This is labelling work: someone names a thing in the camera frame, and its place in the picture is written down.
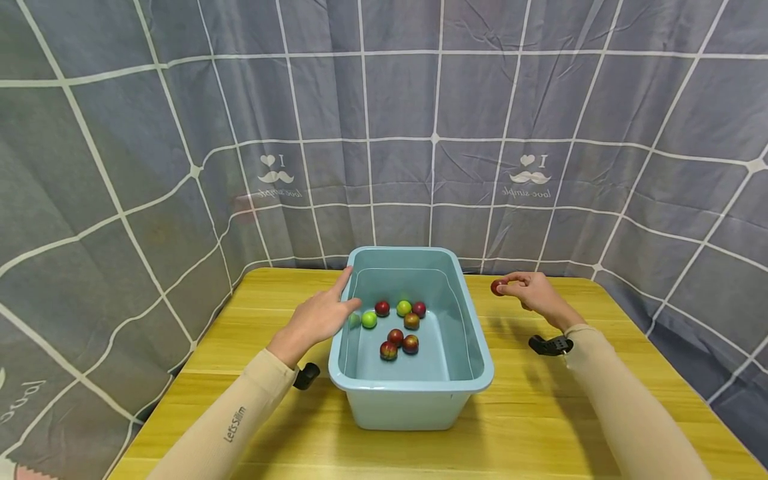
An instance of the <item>hand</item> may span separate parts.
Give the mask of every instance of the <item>hand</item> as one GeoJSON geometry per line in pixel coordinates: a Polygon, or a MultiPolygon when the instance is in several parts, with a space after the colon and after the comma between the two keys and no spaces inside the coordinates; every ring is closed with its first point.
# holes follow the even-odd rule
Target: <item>hand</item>
{"type": "Polygon", "coordinates": [[[266,349],[293,369],[315,344],[336,335],[346,318],[362,305],[359,298],[339,301],[350,275],[352,267],[348,266],[330,290],[315,293],[299,305],[266,349]]]}
{"type": "Polygon", "coordinates": [[[508,284],[496,291],[520,299],[526,310],[543,316],[553,327],[564,332],[573,325],[586,323],[581,315],[557,293],[541,272],[514,272],[502,277],[508,284]]]}

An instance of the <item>curtain backdrop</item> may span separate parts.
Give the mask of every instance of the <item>curtain backdrop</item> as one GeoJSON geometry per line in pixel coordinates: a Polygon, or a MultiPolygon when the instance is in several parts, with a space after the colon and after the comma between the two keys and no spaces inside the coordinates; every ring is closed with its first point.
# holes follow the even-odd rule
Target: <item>curtain backdrop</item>
{"type": "Polygon", "coordinates": [[[768,463],[766,21],[0,0],[0,478],[102,478],[245,272],[361,245],[595,280],[768,463]]]}

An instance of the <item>beige arm sleeve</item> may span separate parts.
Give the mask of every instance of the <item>beige arm sleeve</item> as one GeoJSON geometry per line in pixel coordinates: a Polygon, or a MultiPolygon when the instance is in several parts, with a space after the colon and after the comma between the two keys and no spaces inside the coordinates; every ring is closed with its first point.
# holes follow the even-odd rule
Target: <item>beige arm sleeve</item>
{"type": "Polygon", "coordinates": [[[588,325],[565,331],[565,355],[587,393],[607,443],[626,478],[711,478],[694,447],[667,410],[619,359],[602,333],[588,325]]]}
{"type": "Polygon", "coordinates": [[[296,374],[269,351],[259,352],[148,478],[229,478],[248,441],[283,400],[296,374]]]}

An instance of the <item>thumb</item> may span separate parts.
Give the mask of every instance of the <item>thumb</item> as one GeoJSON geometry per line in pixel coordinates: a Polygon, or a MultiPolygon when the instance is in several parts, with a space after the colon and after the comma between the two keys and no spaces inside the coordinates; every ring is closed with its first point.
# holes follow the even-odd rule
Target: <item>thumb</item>
{"type": "Polygon", "coordinates": [[[340,302],[340,304],[346,310],[346,315],[344,316],[346,318],[347,316],[352,315],[352,312],[354,312],[355,310],[357,310],[362,306],[362,300],[359,298],[351,298],[346,302],[340,302]]]}
{"type": "Polygon", "coordinates": [[[514,296],[521,299],[525,295],[525,286],[520,282],[512,282],[507,283],[506,285],[497,286],[496,291],[502,295],[514,296]]]}

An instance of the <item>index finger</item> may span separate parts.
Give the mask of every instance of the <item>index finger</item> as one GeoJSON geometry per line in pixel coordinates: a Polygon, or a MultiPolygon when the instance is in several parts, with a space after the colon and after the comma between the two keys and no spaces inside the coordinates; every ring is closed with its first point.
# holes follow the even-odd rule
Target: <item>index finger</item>
{"type": "Polygon", "coordinates": [[[330,290],[328,290],[329,292],[333,293],[335,298],[341,298],[341,292],[344,291],[346,283],[349,282],[350,275],[352,275],[352,265],[349,265],[347,268],[342,270],[341,275],[339,275],[339,278],[336,279],[336,283],[334,283],[330,290]]]}
{"type": "Polygon", "coordinates": [[[527,280],[531,279],[531,272],[512,272],[512,273],[507,273],[502,278],[504,280],[507,280],[508,282],[518,281],[518,282],[526,282],[527,283],[527,280]]]}

